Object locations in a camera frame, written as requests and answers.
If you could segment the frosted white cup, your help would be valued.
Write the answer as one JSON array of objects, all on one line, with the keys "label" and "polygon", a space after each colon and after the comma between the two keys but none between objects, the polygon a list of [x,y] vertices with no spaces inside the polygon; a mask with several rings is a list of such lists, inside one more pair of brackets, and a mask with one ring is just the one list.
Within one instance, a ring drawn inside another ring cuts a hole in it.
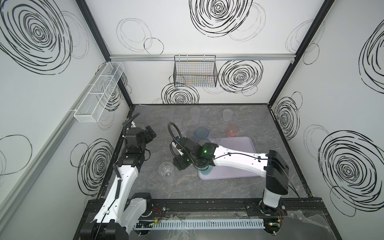
[{"label": "frosted white cup", "polygon": [[201,109],[199,107],[192,107],[190,113],[192,121],[198,122],[201,117]]}]

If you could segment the blue translucent tall cup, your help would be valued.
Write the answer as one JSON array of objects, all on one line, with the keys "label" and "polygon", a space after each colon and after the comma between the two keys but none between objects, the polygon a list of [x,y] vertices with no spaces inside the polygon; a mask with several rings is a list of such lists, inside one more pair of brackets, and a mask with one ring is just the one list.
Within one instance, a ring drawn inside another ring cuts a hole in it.
[{"label": "blue translucent tall cup", "polygon": [[195,138],[196,138],[196,141],[200,141],[200,140],[203,140],[203,139],[208,139],[208,136],[209,136],[210,132],[208,129],[206,128],[203,128],[203,127],[200,127],[200,128],[197,128],[195,130]]}]

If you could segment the lilac plastic tray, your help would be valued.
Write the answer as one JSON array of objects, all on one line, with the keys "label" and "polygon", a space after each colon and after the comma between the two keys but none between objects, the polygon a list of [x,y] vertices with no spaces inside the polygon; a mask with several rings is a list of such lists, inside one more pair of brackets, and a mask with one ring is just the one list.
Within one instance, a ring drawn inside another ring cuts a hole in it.
[{"label": "lilac plastic tray", "polygon": [[218,159],[207,176],[199,175],[202,180],[220,180],[232,178],[248,178],[267,176],[264,170],[267,163],[258,160],[265,154],[257,154],[249,137],[222,138],[219,143]]}]

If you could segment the pink translucent cup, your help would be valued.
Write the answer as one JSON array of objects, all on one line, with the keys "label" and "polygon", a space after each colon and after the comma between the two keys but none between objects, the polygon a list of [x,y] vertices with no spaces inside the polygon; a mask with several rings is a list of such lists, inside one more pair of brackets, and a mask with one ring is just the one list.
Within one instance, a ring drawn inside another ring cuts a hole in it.
[{"label": "pink translucent cup", "polygon": [[229,138],[235,137],[239,132],[239,127],[236,124],[230,124],[227,127],[227,136]]}]

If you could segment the teal translucent cup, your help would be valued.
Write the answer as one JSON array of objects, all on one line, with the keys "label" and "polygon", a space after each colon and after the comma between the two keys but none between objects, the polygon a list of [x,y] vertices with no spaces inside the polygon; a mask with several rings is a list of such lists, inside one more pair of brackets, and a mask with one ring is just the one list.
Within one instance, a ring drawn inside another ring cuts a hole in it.
[{"label": "teal translucent cup", "polygon": [[200,171],[199,171],[199,175],[201,175],[201,176],[207,176],[207,175],[210,174],[210,172],[212,171],[212,169],[213,169],[213,166],[208,166],[207,168],[200,170]]}]

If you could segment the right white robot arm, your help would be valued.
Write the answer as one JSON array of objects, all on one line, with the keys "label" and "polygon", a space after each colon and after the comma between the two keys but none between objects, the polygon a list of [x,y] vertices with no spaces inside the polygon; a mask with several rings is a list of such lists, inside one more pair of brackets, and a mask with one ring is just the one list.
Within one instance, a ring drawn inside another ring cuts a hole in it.
[{"label": "right white robot arm", "polygon": [[267,154],[231,150],[214,143],[202,146],[189,138],[173,138],[170,144],[173,164],[179,171],[189,166],[199,170],[212,167],[231,167],[254,173],[266,179],[263,205],[278,209],[280,199],[289,193],[289,166],[281,155],[273,150]]}]

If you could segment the clear glass front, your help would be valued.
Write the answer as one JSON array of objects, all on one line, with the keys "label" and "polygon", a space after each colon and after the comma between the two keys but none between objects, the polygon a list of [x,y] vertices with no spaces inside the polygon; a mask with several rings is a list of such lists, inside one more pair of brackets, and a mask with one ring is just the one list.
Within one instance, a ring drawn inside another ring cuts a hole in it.
[{"label": "clear glass front", "polygon": [[159,174],[161,177],[163,177],[167,180],[170,180],[175,174],[175,169],[174,169],[173,163],[164,162],[164,163],[160,164]]}]

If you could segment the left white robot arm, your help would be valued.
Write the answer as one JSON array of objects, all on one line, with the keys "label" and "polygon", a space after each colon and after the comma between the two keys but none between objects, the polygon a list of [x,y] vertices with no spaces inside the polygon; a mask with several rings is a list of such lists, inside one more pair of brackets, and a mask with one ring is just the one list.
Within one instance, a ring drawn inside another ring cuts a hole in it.
[{"label": "left white robot arm", "polygon": [[80,229],[81,240],[128,240],[139,218],[152,212],[149,193],[136,194],[130,201],[128,198],[146,160],[146,146],[156,136],[151,126],[126,131],[122,154],[113,164],[113,185],[92,222]]}]

